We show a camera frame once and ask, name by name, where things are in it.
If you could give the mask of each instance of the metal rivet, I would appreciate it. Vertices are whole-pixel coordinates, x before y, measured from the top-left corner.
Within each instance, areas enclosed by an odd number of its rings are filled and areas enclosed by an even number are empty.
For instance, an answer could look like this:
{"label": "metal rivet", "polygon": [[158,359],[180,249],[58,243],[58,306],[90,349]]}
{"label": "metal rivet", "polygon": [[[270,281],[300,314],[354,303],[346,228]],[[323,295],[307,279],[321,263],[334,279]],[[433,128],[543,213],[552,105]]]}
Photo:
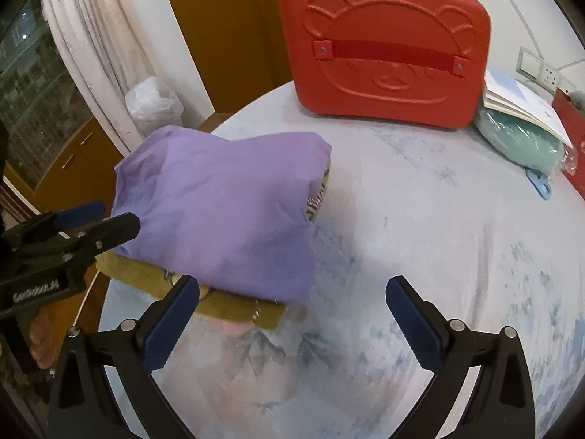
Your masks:
{"label": "metal rivet", "polygon": [[80,332],[81,332],[81,328],[79,328],[79,327],[71,327],[69,329],[69,331],[67,332],[67,335],[70,338],[75,338],[77,335],[80,334]]}
{"label": "metal rivet", "polygon": [[465,324],[463,322],[461,322],[460,320],[452,320],[451,322],[449,322],[449,326],[455,330],[456,332],[462,332],[463,330],[465,330]]}
{"label": "metal rivet", "polygon": [[120,324],[120,330],[123,332],[131,332],[136,328],[136,320],[133,318],[127,318],[124,322]]}
{"label": "metal rivet", "polygon": [[514,328],[512,328],[512,327],[504,328],[504,334],[508,338],[516,338],[516,335],[518,335],[517,331],[514,330]]}

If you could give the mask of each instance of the folded purple fabric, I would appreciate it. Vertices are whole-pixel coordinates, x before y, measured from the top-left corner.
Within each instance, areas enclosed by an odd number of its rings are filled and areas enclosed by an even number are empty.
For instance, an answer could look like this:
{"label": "folded purple fabric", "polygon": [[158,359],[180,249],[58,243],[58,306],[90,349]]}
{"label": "folded purple fabric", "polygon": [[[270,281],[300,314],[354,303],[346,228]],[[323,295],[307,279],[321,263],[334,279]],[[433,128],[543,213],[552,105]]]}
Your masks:
{"label": "folded purple fabric", "polygon": [[228,141],[163,127],[117,167],[112,216],[133,212],[128,258],[259,299],[305,301],[315,271],[308,198],[331,147],[315,133]]}

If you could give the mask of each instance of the round table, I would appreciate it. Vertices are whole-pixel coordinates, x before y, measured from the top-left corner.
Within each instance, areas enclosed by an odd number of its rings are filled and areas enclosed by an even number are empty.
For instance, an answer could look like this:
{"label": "round table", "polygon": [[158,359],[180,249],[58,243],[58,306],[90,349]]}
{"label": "round table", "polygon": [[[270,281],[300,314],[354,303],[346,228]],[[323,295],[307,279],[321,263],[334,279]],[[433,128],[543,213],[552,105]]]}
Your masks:
{"label": "round table", "polygon": [[[314,290],[277,330],[235,334],[194,315],[154,373],[194,435],[387,439],[432,376],[385,303],[388,279],[400,274],[447,319],[494,333],[516,327],[542,437],[585,372],[585,202],[568,180],[555,174],[545,201],[473,126],[315,116],[292,83],[214,133],[283,131],[313,131],[333,147],[313,236]],[[139,318],[152,301],[112,281],[100,329]],[[477,372],[439,437],[456,426]],[[131,429],[145,437],[116,373],[108,376]]]}

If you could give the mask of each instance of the cabinet handle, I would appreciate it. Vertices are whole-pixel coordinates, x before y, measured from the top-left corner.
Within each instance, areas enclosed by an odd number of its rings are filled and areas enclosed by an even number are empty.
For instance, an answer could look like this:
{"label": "cabinet handle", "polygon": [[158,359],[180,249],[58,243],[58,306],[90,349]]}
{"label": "cabinet handle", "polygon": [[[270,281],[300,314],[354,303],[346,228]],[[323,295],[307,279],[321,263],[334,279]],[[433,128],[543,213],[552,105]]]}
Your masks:
{"label": "cabinet handle", "polygon": [[69,164],[72,162],[73,158],[75,158],[75,155],[71,155],[67,161],[63,164],[63,166],[61,167],[62,170],[65,170],[65,168],[67,168],[69,166]]}
{"label": "cabinet handle", "polygon": [[81,141],[81,145],[85,145],[85,144],[86,144],[86,142],[87,142],[87,141],[88,141],[88,140],[91,138],[91,136],[92,136],[93,134],[94,134],[93,132],[90,132],[90,134],[89,134],[89,135],[88,135],[88,136],[87,136],[85,139],[83,139],[83,140]]}

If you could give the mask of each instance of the yellow cloth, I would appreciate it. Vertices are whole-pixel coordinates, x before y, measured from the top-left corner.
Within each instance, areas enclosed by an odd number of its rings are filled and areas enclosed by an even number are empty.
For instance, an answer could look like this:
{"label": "yellow cloth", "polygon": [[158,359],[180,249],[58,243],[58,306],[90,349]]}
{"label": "yellow cloth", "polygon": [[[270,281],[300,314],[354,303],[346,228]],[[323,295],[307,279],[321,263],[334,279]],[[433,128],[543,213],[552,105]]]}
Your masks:
{"label": "yellow cloth", "polygon": [[[103,274],[162,299],[180,275],[161,267],[119,256],[112,251],[96,256],[97,268]],[[200,300],[195,313],[231,322],[253,322],[260,328],[276,328],[286,309],[284,304],[257,300],[199,284]]]}

